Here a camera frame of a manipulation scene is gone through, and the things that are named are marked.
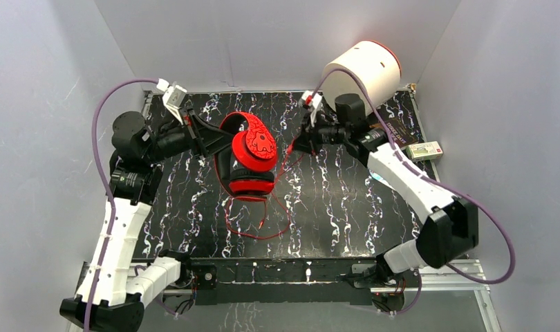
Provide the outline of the red black headphones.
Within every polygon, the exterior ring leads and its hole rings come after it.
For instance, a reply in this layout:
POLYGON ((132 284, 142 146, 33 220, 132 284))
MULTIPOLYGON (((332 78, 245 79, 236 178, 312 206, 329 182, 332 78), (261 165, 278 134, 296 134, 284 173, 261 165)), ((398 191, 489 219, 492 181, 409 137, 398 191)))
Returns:
POLYGON ((256 115, 240 111, 226 115, 219 129, 231 135, 231 142, 214 154, 221 187, 233 199, 267 201, 275 186, 271 169, 278 161, 272 134, 256 115))

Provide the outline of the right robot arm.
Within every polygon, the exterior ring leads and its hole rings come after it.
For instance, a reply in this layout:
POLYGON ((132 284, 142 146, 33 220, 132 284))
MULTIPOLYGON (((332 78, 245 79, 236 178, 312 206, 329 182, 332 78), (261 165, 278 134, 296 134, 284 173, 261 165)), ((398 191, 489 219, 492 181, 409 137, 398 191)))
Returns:
POLYGON ((395 286, 407 270, 440 268, 478 245, 476 205, 431 183, 387 136, 385 128, 372 128, 359 95, 347 93, 336 99, 335 120, 323 112, 318 94, 306 91, 299 106, 308 114, 301 122, 294 150, 314 155, 325 144, 345 146, 353 158, 379 174, 422 222, 417 238, 377 256, 370 276, 385 286, 395 286))

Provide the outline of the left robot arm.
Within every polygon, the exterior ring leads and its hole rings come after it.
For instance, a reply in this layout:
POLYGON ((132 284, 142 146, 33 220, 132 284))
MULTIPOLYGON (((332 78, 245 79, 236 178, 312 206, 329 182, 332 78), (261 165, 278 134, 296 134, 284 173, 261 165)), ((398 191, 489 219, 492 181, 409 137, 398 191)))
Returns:
POLYGON ((161 162, 185 151, 206 158, 230 146, 232 134, 183 111, 161 131, 145 117, 128 111, 113 123, 110 175, 104 222, 91 265, 74 296, 59 312, 84 331, 137 331, 146 307, 167 287, 184 288, 194 274, 189 255, 163 250, 138 276, 130 275, 141 228, 162 179, 161 162))

